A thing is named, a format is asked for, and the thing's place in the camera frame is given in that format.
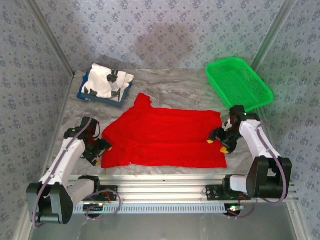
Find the gray marble table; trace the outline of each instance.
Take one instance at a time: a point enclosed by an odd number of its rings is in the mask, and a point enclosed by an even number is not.
[[[222,120],[228,118],[228,110],[208,83],[204,69],[132,69],[126,70],[134,75],[133,86],[122,108],[101,102],[84,101],[76,95],[82,83],[83,72],[78,71],[71,84],[62,124],[58,131],[53,158],[57,156],[68,128],[79,125],[82,117],[92,116],[100,122],[101,131],[117,120],[134,105],[139,93],[151,97],[156,108],[213,110],[221,112]],[[149,167],[130,165],[123,167],[93,167],[85,159],[79,159],[73,175],[171,175],[171,174],[247,174],[253,162],[249,148],[244,141],[238,141],[234,153],[226,156],[227,168],[185,168]]]

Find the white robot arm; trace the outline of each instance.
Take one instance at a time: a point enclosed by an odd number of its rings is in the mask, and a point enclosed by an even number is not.
[[[82,176],[68,187],[69,177],[81,156],[95,166],[97,157],[111,147],[106,140],[94,137],[98,124],[95,119],[84,117],[81,126],[68,129],[50,169],[38,183],[28,186],[27,203],[34,227],[36,223],[67,224],[74,206],[100,191],[97,176]]]
[[[215,129],[207,141],[219,140],[223,145],[221,152],[230,154],[239,138],[244,138],[253,158],[253,164],[247,176],[228,175],[223,182],[223,192],[234,199],[237,193],[245,193],[249,198],[280,199],[288,194],[292,163],[289,158],[281,157],[274,149],[262,129],[256,113],[245,112],[245,108],[236,105],[229,110],[230,118],[222,127]],[[271,169],[275,175],[269,176]]]

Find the green plastic basket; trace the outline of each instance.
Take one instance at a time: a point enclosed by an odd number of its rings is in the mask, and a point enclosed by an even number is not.
[[[241,58],[229,57],[205,69],[209,83],[228,109],[243,105],[246,112],[274,100],[274,94],[255,71]]]

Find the blue basket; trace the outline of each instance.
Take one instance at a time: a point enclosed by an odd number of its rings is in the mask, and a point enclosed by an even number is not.
[[[121,108],[123,106],[123,104],[125,103],[125,99],[127,98],[128,94],[129,94],[130,88],[132,87],[132,82],[130,82],[129,86],[124,90],[124,93],[123,93],[123,96],[122,96],[122,99],[121,99],[120,102],[112,101],[112,100],[109,100],[107,98],[96,97],[96,96],[93,96],[93,95],[90,95],[90,94],[85,94],[85,93],[81,92],[81,90],[82,90],[83,86],[85,85],[85,83],[88,82],[90,71],[91,71],[91,69],[86,71],[86,74],[83,76],[83,78],[82,78],[83,81],[82,81],[82,84],[80,86],[79,92],[76,95],[76,97],[78,99],[81,99],[81,100],[96,101],[96,102],[101,102],[101,103],[104,103],[104,104],[109,104],[109,105]]]

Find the red garment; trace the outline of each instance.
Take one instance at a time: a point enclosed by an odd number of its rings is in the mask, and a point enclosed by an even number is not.
[[[207,143],[211,131],[222,125],[219,112],[154,108],[151,103],[149,96],[140,93],[134,107],[103,131],[112,149],[104,152],[102,168],[227,167],[222,145]]]

